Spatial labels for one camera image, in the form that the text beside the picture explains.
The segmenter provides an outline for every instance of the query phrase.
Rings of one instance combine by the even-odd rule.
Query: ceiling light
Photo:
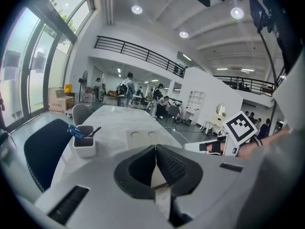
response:
[[[244,16],[244,11],[240,8],[233,8],[231,10],[231,16],[234,18],[234,19],[237,19],[237,20],[240,20],[243,18]]]
[[[182,38],[188,38],[189,33],[187,33],[186,31],[182,31],[182,32],[179,33],[179,35],[180,35],[180,37],[182,37]]]
[[[132,12],[135,14],[140,14],[140,13],[142,13],[142,8],[138,5],[135,5],[132,7]]]
[[[186,56],[185,54],[183,54],[183,57],[188,59],[189,61],[192,61],[188,56]]]

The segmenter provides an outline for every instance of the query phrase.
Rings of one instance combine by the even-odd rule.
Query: black slot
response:
[[[65,225],[88,191],[89,189],[84,187],[74,187],[48,214],[48,216],[54,221]]]
[[[228,170],[232,170],[232,171],[236,171],[236,172],[241,172],[243,170],[242,166],[231,165],[228,163],[222,163],[219,167],[228,169]]]

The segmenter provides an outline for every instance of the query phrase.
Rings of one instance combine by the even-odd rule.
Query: standing fan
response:
[[[78,79],[78,82],[80,83],[80,95],[79,95],[79,102],[81,102],[81,89],[84,92],[86,90],[87,86],[87,77],[88,77],[88,71],[85,71],[82,74],[82,78]]]

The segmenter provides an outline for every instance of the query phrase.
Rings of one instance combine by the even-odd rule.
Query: glass wall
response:
[[[27,45],[38,21],[39,18],[25,8],[5,48],[0,71],[0,91],[5,106],[2,115],[6,126],[23,117],[20,101],[21,68]]]
[[[26,6],[1,41],[0,98],[9,132],[49,109],[48,89],[63,87],[71,48],[95,9],[93,0],[31,0]]]

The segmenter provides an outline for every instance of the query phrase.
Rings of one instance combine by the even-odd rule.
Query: black cushion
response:
[[[71,139],[68,124],[56,119],[31,135],[24,144],[30,173],[41,191],[50,187],[61,155]]]

